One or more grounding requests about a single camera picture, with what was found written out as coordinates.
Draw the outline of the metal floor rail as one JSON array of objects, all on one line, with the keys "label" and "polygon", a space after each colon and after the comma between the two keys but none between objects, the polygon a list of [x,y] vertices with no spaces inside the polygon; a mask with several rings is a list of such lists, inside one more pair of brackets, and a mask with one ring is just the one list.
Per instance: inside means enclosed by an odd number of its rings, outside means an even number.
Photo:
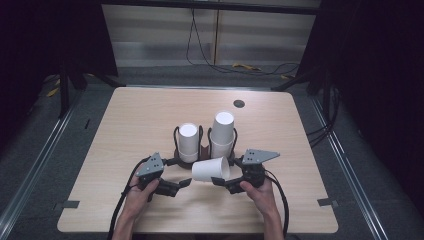
[{"label": "metal floor rail", "polygon": [[327,139],[374,240],[389,240],[382,222],[364,191],[336,132],[330,130],[327,134]]},{"label": "metal floor rail", "polygon": [[16,194],[8,203],[4,212],[0,215],[0,239],[6,239],[7,235],[13,229],[74,112],[75,107],[71,106],[59,118]]}]

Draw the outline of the dark curtain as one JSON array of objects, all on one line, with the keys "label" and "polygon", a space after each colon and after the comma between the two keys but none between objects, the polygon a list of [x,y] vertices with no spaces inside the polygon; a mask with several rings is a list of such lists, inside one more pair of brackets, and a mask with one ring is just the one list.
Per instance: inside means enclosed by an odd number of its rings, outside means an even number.
[{"label": "dark curtain", "polygon": [[424,217],[424,0],[321,0],[299,71],[330,79]]},{"label": "dark curtain", "polygon": [[0,149],[62,65],[78,88],[118,74],[100,0],[0,0]]}]

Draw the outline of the grey tape piece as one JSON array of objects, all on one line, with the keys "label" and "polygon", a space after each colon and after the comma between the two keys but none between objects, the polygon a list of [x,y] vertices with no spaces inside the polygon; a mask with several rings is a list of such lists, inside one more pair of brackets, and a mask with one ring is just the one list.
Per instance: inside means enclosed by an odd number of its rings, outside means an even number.
[{"label": "grey tape piece", "polygon": [[66,200],[60,203],[56,203],[54,206],[55,211],[59,211],[66,208],[76,209],[79,206],[79,201]]},{"label": "grey tape piece", "polygon": [[331,206],[332,208],[336,208],[339,206],[338,202],[331,198],[318,199],[317,202],[320,207]]}]

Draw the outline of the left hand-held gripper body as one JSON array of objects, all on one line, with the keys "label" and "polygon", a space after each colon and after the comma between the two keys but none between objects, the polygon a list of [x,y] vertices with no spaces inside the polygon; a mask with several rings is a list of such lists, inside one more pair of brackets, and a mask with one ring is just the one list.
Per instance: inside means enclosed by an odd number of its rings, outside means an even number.
[{"label": "left hand-held gripper body", "polygon": [[139,180],[138,188],[144,190],[153,180],[158,180],[159,184],[154,193],[157,195],[175,197],[180,189],[180,185],[166,181],[162,178],[164,167],[164,160],[159,153],[154,153],[146,160],[143,160],[140,169],[135,173],[135,176]]}]

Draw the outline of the black metal stand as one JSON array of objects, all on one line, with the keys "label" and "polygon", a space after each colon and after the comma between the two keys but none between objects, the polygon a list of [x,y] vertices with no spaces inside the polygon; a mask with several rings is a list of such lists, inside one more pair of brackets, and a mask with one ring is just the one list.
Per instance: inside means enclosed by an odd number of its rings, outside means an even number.
[{"label": "black metal stand", "polygon": [[316,96],[319,91],[322,91],[322,107],[326,119],[330,117],[330,88],[331,88],[331,73],[323,66],[314,67],[306,73],[296,75],[294,78],[280,86],[272,87],[272,91],[284,92],[293,85],[308,82],[307,93],[310,96]]},{"label": "black metal stand", "polygon": [[84,61],[75,59],[66,60],[60,65],[59,72],[60,118],[63,118],[70,109],[69,83],[72,83],[76,90],[85,90],[88,85],[87,80],[84,78],[85,74],[92,74],[94,77],[113,88],[125,87],[125,84],[111,79],[99,69]]}]

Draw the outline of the dark brown double cup holder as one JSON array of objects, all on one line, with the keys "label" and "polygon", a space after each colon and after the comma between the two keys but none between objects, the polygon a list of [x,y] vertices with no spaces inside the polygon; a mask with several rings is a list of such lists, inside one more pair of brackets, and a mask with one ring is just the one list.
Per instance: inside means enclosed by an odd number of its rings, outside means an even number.
[{"label": "dark brown double cup holder", "polygon": [[[175,150],[174,150],[174,157],[173,158],[179,158],[179,148],[178,148],[178,141],[177,141],[177,134],[178,134],[178,130],[179,130],[179,126],[177,126],[174,129],[173,132],[173,139],[174,139],[174,145],[175,145]],[[204,147],[201,145],[201,139],[203,137],[203,127],[200,127],[200,136],[198,137],[198,160],[196,162],[199,161],[204,161],[204,160],[209,160],[211,159],[211,155],[210,155],[210,142],[211,142],[211,128],[208,129],[207,132],[207,137],[208,137],[208,142],[209,145]],[[236,129],[233,129],[233,135],[234,135],[234,139],[233,139],[233,147],[232,147],[232,153],[231,155],[227,158],[227,160],[231,159],[231,158],[236,158],[235,157],[235,153],[234,153],[234,149],[238,140],[238,132]],[[180,167],[184,168],[184,169],[191,169],[192,168],[193,163],[184,163],[183,161],[181,162],[181,164],[179,165]]]}]

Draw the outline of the person's left hand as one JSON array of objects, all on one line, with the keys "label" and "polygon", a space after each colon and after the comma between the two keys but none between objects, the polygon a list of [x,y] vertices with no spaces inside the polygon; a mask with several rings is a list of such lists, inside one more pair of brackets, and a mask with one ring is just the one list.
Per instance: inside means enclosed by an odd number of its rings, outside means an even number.
[{"label": "person's left hand", "polygon": [[130,190],[127,193],[123,210],[126,215],[132,218],[138,217],[144,210],[150,194],[153,193],[159,185],[159,180],[152,180],[143,190],[139,189],[138,184],[139,178],[133,176],[130,181]]}]

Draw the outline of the person's right hand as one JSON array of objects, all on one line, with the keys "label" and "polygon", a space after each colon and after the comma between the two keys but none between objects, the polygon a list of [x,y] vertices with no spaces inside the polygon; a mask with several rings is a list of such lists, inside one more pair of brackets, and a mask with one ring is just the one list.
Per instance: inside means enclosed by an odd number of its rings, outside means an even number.
[{"label": "person's right hand", "polygon": [[266,179],[263,185],[258,188],[255,188],[247,181],[242,181],[240,186],[254,202],[256,208],[263,216],[270,217],[278,212],[272,183],[268,179]]}]

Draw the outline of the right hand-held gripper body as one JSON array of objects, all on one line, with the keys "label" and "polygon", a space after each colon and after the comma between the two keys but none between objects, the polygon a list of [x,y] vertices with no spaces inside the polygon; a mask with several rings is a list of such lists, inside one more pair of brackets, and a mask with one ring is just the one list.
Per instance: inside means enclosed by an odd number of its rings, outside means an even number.
[{"label": "right hand-held gripper body", "polygon": [[227,180],[226,188],[231,194],[241,193],[243,189],[240,186],[242,181],[251,183],[255,188],[263,185],[265,180],[265,168],[263,163],[279,157],[280,154],[274,151],[265,151],[257,149],[247,149],[242,160],[242,176],[236,179]]}]

